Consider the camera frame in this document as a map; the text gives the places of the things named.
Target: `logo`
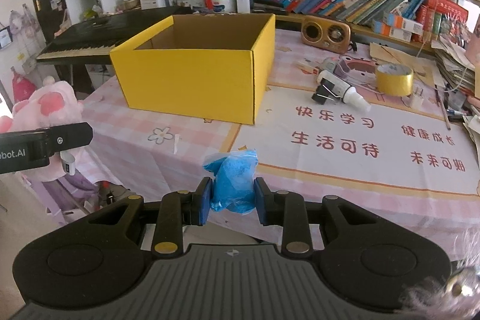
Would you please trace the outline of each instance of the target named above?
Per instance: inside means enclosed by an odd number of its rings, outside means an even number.
[[[15,151],[10,151],[10,152],[0,152],[0,159],[12,159],[12,158],[18,158],[20,156],[25,156],[25,149],[23,150],[18,150],[18,152]]]
[[[240,251],[232,248],[231,250],[227,251],[226,254],[233,258],[234,256],[240,255]]]

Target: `table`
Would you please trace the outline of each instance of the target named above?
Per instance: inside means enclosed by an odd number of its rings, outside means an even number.
[[[447,131],[434,90],[415,81],[426,98],[417,112],[373,90],[371,75],[357,70],[357,89],[373,103],[368,114],[342,103],[318,105],[310,99],[315,78],[295,62],[339,56],[303,45],[298,32],[276,34],[274,66],[254,127],[129,109],[114,77],[85,100],[83,118],[94,139],[79,171],[92,182],[123,184],[149,202],[194,190],[208,175],[206,156],[255,148],[256,174],[272,190],[296,191],[315,202],[336,194],[433,240],[453,259],[462,257],[462,233],[480,223],[477,152],[462,126]],[[366,45],[340,58],[371,60]],[[280,227],[261,226],[255,211],[210,212],[209,220],[263,240],[281,236]],[[322,248],[318,227],[311,230],[315,247]]]

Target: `speaker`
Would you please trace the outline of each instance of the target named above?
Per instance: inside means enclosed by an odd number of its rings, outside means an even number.
[[[345,53],[350,45],[350,26],[318,16],[306,16],[301,25],[301,39],[306,45]]]

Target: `white bottle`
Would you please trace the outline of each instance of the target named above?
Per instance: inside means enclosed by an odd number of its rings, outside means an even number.
[[[342,102],[351,105],[362,112],[368,112],[371,109],[371,105],[357,93],[355,87],[340,79],[338,76],[335,76],[330,71],[323,70],[318,74],[317,82],[320,83],[322,79],[329,80],[334,84],[332,93],[340,97]]]

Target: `yellow cardboard box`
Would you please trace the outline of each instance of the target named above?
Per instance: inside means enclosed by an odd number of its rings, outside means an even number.
[[[133,109],[254,124],[274,46],[272,14],[178,15],[110,58]]]

